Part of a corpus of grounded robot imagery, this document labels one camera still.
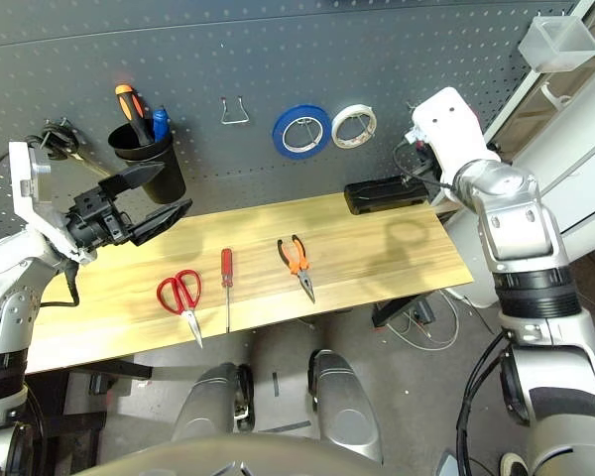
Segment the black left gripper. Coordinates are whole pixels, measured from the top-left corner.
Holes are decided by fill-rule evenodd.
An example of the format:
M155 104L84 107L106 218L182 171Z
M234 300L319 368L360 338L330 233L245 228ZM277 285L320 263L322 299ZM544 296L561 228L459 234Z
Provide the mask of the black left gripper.
M172 228L192 206L191 199L162 206L130 228L129 218L115 206L115 197L152 181L165 165L140 163L101 180L74 199L66 214L66 228L78 247L120 245L130 240L135 246L156 238Z

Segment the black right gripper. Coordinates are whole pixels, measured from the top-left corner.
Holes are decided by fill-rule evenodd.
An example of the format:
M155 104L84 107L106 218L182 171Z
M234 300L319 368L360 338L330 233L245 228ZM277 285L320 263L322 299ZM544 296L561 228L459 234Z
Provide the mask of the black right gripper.
M432 148L416 149L419 165L416 173L421 176L428 176L432 179L439 179L442 171Z

